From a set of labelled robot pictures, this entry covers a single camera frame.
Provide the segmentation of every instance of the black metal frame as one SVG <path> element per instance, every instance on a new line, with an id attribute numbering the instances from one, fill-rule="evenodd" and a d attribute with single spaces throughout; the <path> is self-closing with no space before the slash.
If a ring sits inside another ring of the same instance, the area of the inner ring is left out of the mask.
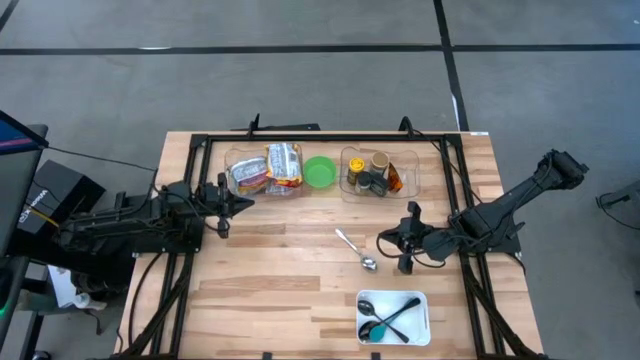
<path id="1" fill-rule="evenodd" d="M 276 142 L 276 141 L 380 141 L 380 142 L 438 142 L 440 152 L 442 154 L 442 165 L 444 168 L 444 176 L 445 182 L 447 184 L 447 192 L 449 196 L 449 202 L 451 206 L 452 214 L 457 214 L 460 211 L 460 207 L 458 204 L 458 198 L 455 189 L 455 181 L 452 172 L 452 164 L 449 162 L 449 147 L 451 146 L 456 153 L 456 161 L 458 163 L 458 169 L 462 176 L 462 182 L 469 184 L 469 174 L 467 171 L 466 161 L 464 157 L 464 149 L 462 145 L 462 139 L 459 134 L 424 134 L 424 135 L 415 135 L 415 131 L 413 130 L 413 126 L 411 122 L 405 117 L 402 119 L 400 123 L 399 133 L 380 133 L 380 134 L 318 134 L 314 132 L 295 132 L 288 134 L 273 134 L 269 132 L 260 132 L 256 133 L 255 130 L 258 128 L 258 119 L 256 117 L 254 121 L 252 121 L 249 125 L 248 131 L 246 133 L 239 134 L 195 134 L 192 135 L 191 141 L 189 144 L 189 154 L 187 156 L 187 164 L 185 166 L 185 174 L 184 181 L 187 183 L 191 183 L 193 177 L 193 170 L 195 167 L 195 159 L 196 153 L 198 150 L 203 149 L 203 157 L 200 166 L 200 173 L 198 177 L 198 184 L 196 191 L 199 188 L 204 186 L 207 182 L 207 174 L 209 172 L 209 165 L 211 160 L 211 153 L 213 144 L 215 142 L 229 142 L 229 141 L 242 141 L 242 142 L 251 142 L 251 141 L 261 141 L 261 142 Z M 473 206 L 474 201 L 472 197 L 471 190 L 463 186 L 463 195 L 465 198 L 466 206 Z M 508 339 L 517 339 L 517 336 L 513 334 L 511 329 L 509 329 L 506 322 L 500 316 L 499 312 L 495 308 L 495 300 L 493 297 L 493 290 L 491 287 L 491 277 L 489 275 L 489 268 L 487 265 L 487 260 L 484 254 L 477 254 L 476 261 L 478 262 L 479 268 L 479 276 L 480 282 L 475 278 L 472 268 L 471 261 L 467 254 L 460 253 L 460 262 L 462 268 L 462 276 L 465 283 L 465 294 L 467 298 L 467 305 L 469 308 L 469 317 L 471 321 L 471 328 L 473 331 L 473 341 L 474 347 L 476 351 L 476 355 L 478 358 L 527 358 L 527 355 L 519 354 L 520 357 L 508 357 L 505 352 L 503 336 Z M 169 259 L 167 260 L 167 268 L 165 270 L 164 283 L 162 286 L 162 292 L 160 295 L 160 303 L 166 304 L 167 299 L 170 296 L 171 283 L 173 279 L 173 273 L 175 270 L 175 264 L 177 261 L 176 255 L 169 255 Z M 186 260 L 191 264 L 193 259 Z M 183 269 L 183 271 L 187 271 L 187 278 L 190 277 L 191 274 L 191 266 L 187 269 Z M 187 286 L 180 293 L 180 297 L 177 303 L 176 317 L 175 317 L 175 326 L 173 329 L 172 337 L 171 337 L 171 350 L 170 354 L 172 356 L 176 356 L 179 351 L 180 346 L 180 338 L 182 333 L 182 326 L 184 323 L 185 316 L 185 308 L 188 297 L 188 283 Z M 479 300 L 483 305 L 487 312 L 490 313 L 490 326 L 491 326 L 491 334 L 493 340 L 493 346 L 495 349 L 495 353 L 488 353 L 485 348 L 483 334 L 482 334 L 482 325 L 480 322 L 480 313 L 478 310 L 477 302 Z M 151 355 L 162 355 L 159 354 L 159 349 L 162 341 L 162 329 L 159 328 L 156 334 L 154 335 L 152 346 L 151 346 Z"/>

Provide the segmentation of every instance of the monitor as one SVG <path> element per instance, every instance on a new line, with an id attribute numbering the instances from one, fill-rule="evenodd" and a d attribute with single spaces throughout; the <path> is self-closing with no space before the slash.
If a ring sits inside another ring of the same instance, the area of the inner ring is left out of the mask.
<path id="1" fill-rule="evenodd" d="M 47 140 L 0 111 L 0 155 L 45 148 Z"/>

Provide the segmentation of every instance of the wooden table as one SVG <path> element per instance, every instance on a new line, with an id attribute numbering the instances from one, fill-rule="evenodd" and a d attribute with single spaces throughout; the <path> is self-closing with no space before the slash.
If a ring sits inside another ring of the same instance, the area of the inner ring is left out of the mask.
<path id="1" fill-rule="evenodd" d="M 191 135 L 167 134 L 158 185 L 182 180 Z M 486 201 L 500 196 L 500 175 L 489 136 L 463 133 L 462 139 L 474 191 Z M 305 158 L 324 155 L 338 166 L 345 146 L 415 151 L 420 159 L 421 188 L 414 200 L 422 207 L 422 221 L 446 224 L 451 211 L 442 160 L 430 143 L 300 144 Z M 224 170 L 227 150 L 261 145 L 215 143 L 209 179 Z M 194 171 L 199 173 L 198 166 Z M 464 206 L 457 176 L 456 184 L 459 203 Z M 327 190 L 306 187 L 304 196 L 296 199 L 256 203 L 230 221 L 228 239 L 207 231 L 201 252 L 195 256 L 180 358 L 259 358 L 264 351 L 272 352 L 276 359 L 370 358 L 371 352 L 380 352 L 383 359 L 475 358 L 457 255 L 450 256 L 441 269 L 416 264 L 414 274 L 406 276 L 398 272 L 393 259 L 382 257 L 376 250 L 378 232 L 397 226 L 407 214 L 406 202 L 387 206 L 344 202 L 336 184 Z M 208 221 L 215 225 L 217 218 Z M 342 227 L 356 245 L 376 258 L 377 274 L 360 268 L 357 256 L 336 237 L 336 227 Z M 397 251 L 391 244 L 383 246 Z M 152 257 L 146 254 L 136 262 L 120 327 L 125 339 L 133 292 Z M 158 260 L 142 287 L 135 309 L 135 335 L 156 311 L 166 258 L 164 255 Z M 525 344 L 542 352 L 522 269 L 502 254 L 488 255 L 488 262 L 499 310 Z M 431 343 L 426 347 L 361 346 L 355 337 L 355 297 L 362 289 L 424 292 L 429 304 Z M 483 310 L 481 314 L 487 350 L 492 351 L 488 319 Z M 173 319 L 170 313 L 163 352 L 168 351 Z"/>

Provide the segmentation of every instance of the gray floor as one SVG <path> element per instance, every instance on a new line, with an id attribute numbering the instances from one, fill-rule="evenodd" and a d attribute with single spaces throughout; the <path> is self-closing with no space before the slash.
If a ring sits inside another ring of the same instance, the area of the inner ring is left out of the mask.
<path id="1" fill-rule="evenodd" d="M 633 1 L 444 3 L 454 44 L 640 42 Z M 20 0 L 0 33 L 0 48 L 391 42 L 439 42 L 431 1 Z M 640 233 L 606 218 L 594 197 L 640 179 L 640 53 L 458 53 L 456 62 L 470 128 L 491 133 L 505 186 L 550 148 L 591 168 L 578 189 L 517 213 L 546 352 L 636 359 Z M 328 130 L 393 129 L 403 115 L 420 129 L 457 128 L 440 53 L 5 56 L 0 69 L 0 108 L 47 123 L 52 144 L 148 166 L 168 130 L 243 127 L 257 112 L 264 124 Z M 109 196 L 148 181 L 115 165 L 45 158 L 98 180 Z M 640 223 L 624 210 L 614 213 Z M 50 317 L 39 348 L 64 360 L 108 356 L 119 316 L 117 304 L 103 314 L 101 337 L 85 315 Z M 15 358 L 23 324 L 16 316 L 1 359 Z"/>

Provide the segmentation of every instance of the white container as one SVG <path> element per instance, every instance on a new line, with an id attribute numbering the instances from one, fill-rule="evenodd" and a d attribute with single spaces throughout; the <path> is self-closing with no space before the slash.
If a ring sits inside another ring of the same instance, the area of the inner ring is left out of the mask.
<path id="1" fill-rule="evenodd" d="M 413 298 L 420 299 L 420 305 L 406 310 L 400 314 L 391 326 L 402 332 L 409 338 L 408 343 L 402 342 L 396 334 L 387 329 L 384 337 L 377 343 L 366 343 L 358 338 L 358 330 L 367 321 L 379 321 L 374 316 L 365 316 L 358 311 L 358 301 L 367 300 L 373 304 L 376 314 L 382 319 L 398 311 Z M 363 345 L 414 345 L 425 346 L 431 341 L 431 330 L 429 328 L 429 307 L 427 297 L 419 291 L 386 291 L 386 290 L 362 290 L 356 297 L 356 339 Z"/>

